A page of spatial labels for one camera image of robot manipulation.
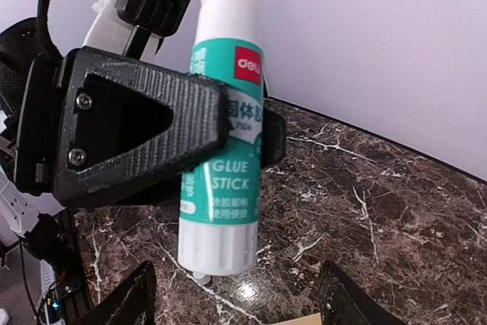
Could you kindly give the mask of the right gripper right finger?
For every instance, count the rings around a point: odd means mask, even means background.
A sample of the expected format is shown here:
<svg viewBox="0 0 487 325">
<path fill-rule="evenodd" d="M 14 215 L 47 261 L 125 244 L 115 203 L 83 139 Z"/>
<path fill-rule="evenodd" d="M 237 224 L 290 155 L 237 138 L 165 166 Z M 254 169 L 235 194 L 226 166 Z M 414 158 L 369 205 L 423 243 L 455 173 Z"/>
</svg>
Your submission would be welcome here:
<svg viewBox="0 0 487 325">
<path fill-rule="evenodd" d="M 331 260 L 321 266 L 318 294 L 322 324 L 392 323 L 392 315 Z"/>
</svg>

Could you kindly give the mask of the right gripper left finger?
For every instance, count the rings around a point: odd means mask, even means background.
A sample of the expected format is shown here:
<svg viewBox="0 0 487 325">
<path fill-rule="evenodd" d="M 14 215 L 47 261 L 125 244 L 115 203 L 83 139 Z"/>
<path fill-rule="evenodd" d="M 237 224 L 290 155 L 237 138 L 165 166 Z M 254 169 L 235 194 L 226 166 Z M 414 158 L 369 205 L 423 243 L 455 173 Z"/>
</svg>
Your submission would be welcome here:
<svg viewBox="0 0 487 325">
<path fill-rule="evenodd" d="M 151 261 L 141 263 L 99 305 L 78 318 L 78 325 L 155 325 L 157 277 Z"/>
</svg>

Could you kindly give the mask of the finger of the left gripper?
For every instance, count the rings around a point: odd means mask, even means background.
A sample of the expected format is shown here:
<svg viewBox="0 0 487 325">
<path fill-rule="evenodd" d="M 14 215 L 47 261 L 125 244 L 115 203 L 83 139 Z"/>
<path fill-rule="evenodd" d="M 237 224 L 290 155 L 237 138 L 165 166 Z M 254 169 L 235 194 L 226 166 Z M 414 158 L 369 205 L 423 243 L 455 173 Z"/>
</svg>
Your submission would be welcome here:
<svg viewBox="0 0 487 325">
<path fill-rule="evenodd" d="M 263 110 L 262 169 L 271 167 L 285 158 L 286 137 L 287 122 L 285 118 L 265 107 Z"/>
<path fill-rule="evenodd" d="M 67 55 L 60 79 L 53 196 L 63 206 L 171 196 L 228 137 L 219 81 L 87 46 Z"/>
</svg>

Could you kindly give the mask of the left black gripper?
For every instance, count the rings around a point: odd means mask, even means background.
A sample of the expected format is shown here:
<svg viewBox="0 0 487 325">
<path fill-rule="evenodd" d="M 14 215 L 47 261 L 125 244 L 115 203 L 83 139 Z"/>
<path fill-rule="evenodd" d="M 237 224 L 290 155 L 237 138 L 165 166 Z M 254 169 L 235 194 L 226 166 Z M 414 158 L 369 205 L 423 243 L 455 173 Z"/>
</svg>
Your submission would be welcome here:
<svg viewBox="0 0 487 325">
<path fill-rule="evenodd" d="M 59 140 L 68 135 L 62 126 L 65 99 L 76 54 L 61 61 L 40 54 L 32 62 L 21 104 L 14 185 L 22 192 L 39 196 L 71 196 L 75 183 L 69 178 L 66 153 Z"/>
</svg>

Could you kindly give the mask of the brown kraft paper envelope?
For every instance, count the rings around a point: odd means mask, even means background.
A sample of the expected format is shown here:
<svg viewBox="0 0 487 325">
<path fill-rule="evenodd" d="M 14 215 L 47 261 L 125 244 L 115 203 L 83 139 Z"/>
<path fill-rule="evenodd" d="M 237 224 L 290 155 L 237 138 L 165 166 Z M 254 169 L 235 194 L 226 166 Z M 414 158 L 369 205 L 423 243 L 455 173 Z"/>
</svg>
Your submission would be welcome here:
<svg viewBox="0 0 487 325">
<path fill-rule="evenodd" d="M 320 313 L 311 314 L 282 322 L 282 325 L 322 325 Z"/>
</svg>

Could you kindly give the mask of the white glue stick cap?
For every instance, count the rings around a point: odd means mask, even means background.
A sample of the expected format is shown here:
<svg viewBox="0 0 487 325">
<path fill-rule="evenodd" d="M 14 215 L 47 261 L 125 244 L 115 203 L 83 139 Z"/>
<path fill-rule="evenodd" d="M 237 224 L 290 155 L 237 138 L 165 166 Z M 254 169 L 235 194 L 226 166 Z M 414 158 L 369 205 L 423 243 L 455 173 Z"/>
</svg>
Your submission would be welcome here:
<svg viewBox="0 0 487 325">
<path fill-rule="evenodd" d="M 193 278 L 200 285 L 207 285 L 212 280 L 212 277 L 210 275 L 206 275 L 200 272 L 193 272 Z"/>
</svg>

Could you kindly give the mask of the green white glue stick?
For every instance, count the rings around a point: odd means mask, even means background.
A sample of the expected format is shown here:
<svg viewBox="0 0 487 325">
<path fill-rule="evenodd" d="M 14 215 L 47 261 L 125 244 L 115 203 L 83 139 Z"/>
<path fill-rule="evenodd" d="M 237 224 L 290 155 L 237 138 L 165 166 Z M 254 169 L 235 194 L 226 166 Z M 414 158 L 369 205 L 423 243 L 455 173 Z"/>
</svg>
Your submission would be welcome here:
<svg viewBox="0 0 487 325">
<path fill-rule="evenodd" d="M 263 51 L 256 0 L 201 0 L 189 70 L 228 87 L 229 138 L 182 179 L 178 263 L 210 276 L 256 265 Z"/>
</svg>

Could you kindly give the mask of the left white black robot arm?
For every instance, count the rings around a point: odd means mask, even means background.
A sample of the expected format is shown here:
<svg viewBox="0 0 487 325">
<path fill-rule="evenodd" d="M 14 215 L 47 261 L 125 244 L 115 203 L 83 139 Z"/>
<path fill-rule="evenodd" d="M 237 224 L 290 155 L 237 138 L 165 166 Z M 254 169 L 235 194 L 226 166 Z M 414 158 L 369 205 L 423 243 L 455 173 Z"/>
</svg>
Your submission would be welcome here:
<svg viewBox="0 0 487 325">
<path fill-rule="evenodd" d="M 86 44 L 45 56 L 35 18 L 1 35 L 6 187 L 68 208 L 173 202 L 228 140 L 221 82 L 123 56 L 131 27 L 98 17 Z"/>
</svg>

